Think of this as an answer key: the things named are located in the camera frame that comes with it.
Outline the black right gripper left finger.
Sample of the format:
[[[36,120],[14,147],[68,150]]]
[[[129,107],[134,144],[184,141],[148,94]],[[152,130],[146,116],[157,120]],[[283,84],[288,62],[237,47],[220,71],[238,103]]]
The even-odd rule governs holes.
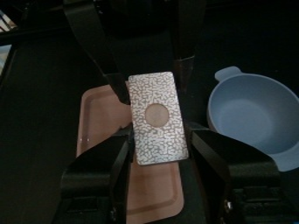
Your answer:
[[[126,224],[129,164],[126,136],[112,136],[77,156],[61,175],[50,224]]]

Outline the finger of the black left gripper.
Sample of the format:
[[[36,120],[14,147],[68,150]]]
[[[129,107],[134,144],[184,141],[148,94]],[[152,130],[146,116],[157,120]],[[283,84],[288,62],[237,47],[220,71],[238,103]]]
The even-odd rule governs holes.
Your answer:
[[[110,86],[118,101],[129,103],[124,75],[118,72],[117,63],[108,46],[98,12],[93,0],[62,0],[64,14],[69,28],[88,57]]]
[[[205,11],[205,0],[173,0],[172,53],[177,88],[186,90],[192,75],[194,48]]]

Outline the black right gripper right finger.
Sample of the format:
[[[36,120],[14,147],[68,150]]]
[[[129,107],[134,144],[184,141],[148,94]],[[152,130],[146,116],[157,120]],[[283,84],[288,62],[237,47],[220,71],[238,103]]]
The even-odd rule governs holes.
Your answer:
[[[192,169],[208,224],[276,224],[280,176],[257,149],[208,129],[189,131]]]

